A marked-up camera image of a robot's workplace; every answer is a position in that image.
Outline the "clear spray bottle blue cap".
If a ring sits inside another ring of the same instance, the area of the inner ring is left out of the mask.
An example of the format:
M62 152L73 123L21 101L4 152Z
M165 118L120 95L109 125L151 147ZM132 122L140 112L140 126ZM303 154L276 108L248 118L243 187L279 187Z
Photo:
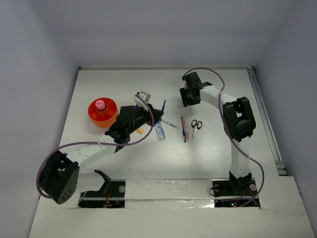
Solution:
M162 127L161 123L157 123L156 124L156 131L157 131L157 134L158 134L159 141L163 141L163 140L166 139L166 135L165 135L165 132L163 130L163 127Z

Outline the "dark blue gel pen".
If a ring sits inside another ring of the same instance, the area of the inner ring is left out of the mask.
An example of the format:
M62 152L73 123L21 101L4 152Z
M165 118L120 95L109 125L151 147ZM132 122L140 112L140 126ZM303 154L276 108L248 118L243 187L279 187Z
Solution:
M162 105L162 109L161 109L162 112L164 112L165 105L166 105L166 99L164 99L164 102L163 102L163 105Z

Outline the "clear blue gel pen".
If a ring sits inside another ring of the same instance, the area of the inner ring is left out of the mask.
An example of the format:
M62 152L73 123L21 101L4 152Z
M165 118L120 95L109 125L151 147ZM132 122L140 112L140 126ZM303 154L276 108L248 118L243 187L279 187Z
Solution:
M169 125L169 126L175 128L175 129L179 129L179 127L177 127L176 125L174 125L174 124L172 124L172 123L167 122L166 120L163 120L163 119L162 119L161 122L163 122L164 124Z

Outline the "red gel pen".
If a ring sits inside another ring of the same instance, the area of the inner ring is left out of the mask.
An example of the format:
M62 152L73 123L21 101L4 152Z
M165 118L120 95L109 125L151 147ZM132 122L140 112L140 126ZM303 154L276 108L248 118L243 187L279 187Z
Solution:
M185 130L186 140L187 140L187 142L189 142L190 141L190 136L189 136L189 133L188 133L187 122L186 122L185 117L183 117L183 123L184 123L184 130Z

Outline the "blue ballpoint pen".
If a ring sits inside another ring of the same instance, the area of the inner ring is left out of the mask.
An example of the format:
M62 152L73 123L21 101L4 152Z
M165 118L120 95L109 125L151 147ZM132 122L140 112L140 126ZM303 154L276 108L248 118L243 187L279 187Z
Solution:
M181 117L181 124L182 124L183 142L186 143L187 137L186 137L185 127L184 127L183 117Z

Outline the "pink patterned tube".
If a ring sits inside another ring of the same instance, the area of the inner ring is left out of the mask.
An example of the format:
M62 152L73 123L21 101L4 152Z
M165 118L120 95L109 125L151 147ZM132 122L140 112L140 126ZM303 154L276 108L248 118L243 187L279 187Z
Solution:
M99 110L99 111L103 111L106 108L105 102L101 99L95 101L95 105L96 105L97 110Z

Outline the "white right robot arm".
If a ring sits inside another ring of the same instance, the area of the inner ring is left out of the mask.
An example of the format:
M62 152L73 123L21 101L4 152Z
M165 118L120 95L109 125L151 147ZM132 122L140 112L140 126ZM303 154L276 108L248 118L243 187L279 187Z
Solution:
M246 97L233 97L223 93L209 82L202 82L197 72L186 72L180 89L184 107L206 102L219 110L224 131L231 143L231 168L229 179L212 182L212 196L243 196L254 184L249 166L250 139L256 128L251 104Z

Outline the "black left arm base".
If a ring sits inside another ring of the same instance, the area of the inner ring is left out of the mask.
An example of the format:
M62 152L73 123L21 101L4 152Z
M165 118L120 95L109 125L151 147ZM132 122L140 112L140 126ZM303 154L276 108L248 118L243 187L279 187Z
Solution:
M104 183L99 190L81 192L78 206L80 208L124 208L126 180L112 180L101 170L94 170Z

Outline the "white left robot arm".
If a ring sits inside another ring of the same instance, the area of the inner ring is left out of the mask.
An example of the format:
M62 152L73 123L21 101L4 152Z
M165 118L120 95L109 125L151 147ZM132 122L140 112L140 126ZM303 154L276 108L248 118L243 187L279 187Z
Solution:
M57 204L65 203L75 192L80 169L114 154L130 144L130 135L147 124L156 124L164 112L148 105L121 107L114 124L96 142L82 142L81 147L66 153L51 152L37 174L37 190L41 196Z

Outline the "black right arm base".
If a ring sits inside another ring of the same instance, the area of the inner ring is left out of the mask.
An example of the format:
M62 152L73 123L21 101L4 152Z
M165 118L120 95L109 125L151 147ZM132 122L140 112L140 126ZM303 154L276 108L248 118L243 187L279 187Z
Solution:
M250 184L238 189L232 187L228 180L215 180L212 182L212 187L209 189L209 194L214 197L215 208L260 208L258 197L243 206L243 204L253 198L257 192L254 180L252 180Z

